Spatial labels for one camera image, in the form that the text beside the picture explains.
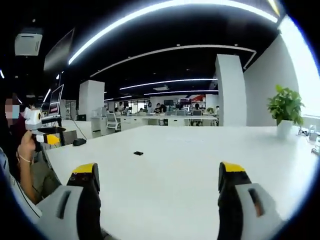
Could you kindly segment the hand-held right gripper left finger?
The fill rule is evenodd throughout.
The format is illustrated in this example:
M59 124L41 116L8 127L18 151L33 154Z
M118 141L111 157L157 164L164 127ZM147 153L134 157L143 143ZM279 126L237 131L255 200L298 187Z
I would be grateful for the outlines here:
M100 179L97 163L74 169L66 185L59 186L37 207L36 223L46 240L101 240Z

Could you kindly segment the person's left hand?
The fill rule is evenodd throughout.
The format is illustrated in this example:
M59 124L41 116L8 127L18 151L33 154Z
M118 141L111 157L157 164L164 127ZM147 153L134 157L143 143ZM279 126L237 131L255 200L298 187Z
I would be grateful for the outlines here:
M31 131L27 131L20 142L20 145L16 151L16 157L19 160L24 160L26 162L31 162L33 160L36 151L36 143L33 139L33 134Z

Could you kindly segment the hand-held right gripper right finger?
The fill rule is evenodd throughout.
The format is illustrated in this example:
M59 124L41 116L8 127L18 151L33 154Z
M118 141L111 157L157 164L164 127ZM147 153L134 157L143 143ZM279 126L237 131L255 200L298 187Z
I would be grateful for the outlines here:
M238 164L219 164L218 192L219 240L271 240L286 224L272 196Z

